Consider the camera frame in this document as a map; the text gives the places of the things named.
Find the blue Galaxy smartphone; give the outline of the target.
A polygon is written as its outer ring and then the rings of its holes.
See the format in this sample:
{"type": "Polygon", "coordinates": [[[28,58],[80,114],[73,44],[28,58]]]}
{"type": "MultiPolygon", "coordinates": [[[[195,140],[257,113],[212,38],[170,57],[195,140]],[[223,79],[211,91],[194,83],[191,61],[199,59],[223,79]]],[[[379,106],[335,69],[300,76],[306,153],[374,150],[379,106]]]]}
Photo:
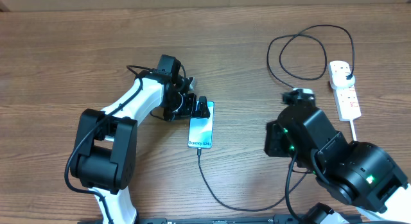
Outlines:
{"type": "Polygon", "coordinates": [[[207,102],[209,118],[191,118],[189,122],[188,147],[211,149],[213,145],[214,101],[207,102]]]}

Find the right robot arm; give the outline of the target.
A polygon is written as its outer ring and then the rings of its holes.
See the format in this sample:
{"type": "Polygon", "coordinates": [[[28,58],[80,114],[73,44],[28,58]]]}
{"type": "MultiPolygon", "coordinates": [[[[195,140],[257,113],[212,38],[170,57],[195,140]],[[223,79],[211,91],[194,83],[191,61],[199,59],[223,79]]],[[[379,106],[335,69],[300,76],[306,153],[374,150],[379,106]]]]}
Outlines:
{"type": "Polygon", "coordinates": [[[394,159],[370,142],[347,142],[316,106],[308,89],[282,95],[286,108],[267,123],[265,153],[290,157],[337,201],[356,207],[371,221],[410,223],[410,183],[394,159]]]}

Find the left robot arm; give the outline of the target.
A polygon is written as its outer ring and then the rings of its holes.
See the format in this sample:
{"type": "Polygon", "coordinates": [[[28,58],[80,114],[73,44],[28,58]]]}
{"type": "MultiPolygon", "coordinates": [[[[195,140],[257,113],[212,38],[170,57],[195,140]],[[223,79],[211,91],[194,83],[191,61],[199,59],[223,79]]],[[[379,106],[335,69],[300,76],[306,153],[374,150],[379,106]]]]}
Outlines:
{"type": "Polygon", "coordinates": [[[214,103],[193,92],[195,78],[179,60],[162,55],[155,68],[127,69],[135,78],[122,97],[101,110],[82,112],[64,171],[70,190],[95,197],[101,223],[139,223],[128,186],[136,168],[137,129],[154,109],[163,109],[165,122],[190,120],[190,147],[208,149],[212,143],[214,103]]]}

